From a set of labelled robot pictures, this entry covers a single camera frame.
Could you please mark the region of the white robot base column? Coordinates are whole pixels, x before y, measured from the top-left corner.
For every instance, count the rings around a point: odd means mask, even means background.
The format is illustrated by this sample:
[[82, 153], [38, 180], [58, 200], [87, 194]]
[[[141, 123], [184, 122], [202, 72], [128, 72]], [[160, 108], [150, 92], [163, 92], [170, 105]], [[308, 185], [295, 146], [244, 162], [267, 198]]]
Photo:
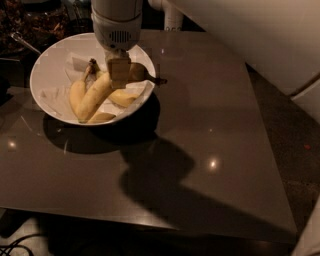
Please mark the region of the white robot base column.
[[184, 15], [168, 0], [148, 0], [148, 3], [153, 9], [164, 12], [165, 31], [180, 31], [182, 29]]

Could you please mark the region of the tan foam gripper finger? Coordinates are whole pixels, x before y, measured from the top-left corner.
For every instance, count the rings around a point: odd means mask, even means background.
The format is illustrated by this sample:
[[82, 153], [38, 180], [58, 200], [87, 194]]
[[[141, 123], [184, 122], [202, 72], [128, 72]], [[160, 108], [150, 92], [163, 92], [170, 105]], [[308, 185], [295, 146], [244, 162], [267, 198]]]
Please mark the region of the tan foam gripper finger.
[[107, 62], [113, 89], [123, 89], [126, 87], [129, 79], [130, 66], [131, 60], [125, 58], [110, 59]]

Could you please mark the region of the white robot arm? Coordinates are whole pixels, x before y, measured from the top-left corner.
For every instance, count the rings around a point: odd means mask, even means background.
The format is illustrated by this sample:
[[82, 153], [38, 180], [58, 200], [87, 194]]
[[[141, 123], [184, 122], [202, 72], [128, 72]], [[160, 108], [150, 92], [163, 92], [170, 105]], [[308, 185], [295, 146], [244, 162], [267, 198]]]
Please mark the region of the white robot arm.
[[[320, 122], [320, 0], [148, 0], [165, 30], [185, 15], [220, 40]], [[142, 0], [91, 0], [100, 45], [128, 51], [140, 37]], [[112, 33], [133, 39], [117, 42]], [[292, 256], [319, 256], [319, 197]]]

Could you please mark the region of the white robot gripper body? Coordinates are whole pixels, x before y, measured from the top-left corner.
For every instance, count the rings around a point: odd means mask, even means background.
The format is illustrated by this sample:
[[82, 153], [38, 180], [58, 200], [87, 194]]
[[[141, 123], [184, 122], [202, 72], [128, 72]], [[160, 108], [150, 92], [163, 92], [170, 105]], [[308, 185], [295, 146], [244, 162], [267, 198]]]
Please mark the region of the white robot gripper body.
[[140, 39], [141, 15], [116, 21], [92, 10], [92, 20], [96, 39], [104, 50], [106, 60], [127, 57], [128, 51]]

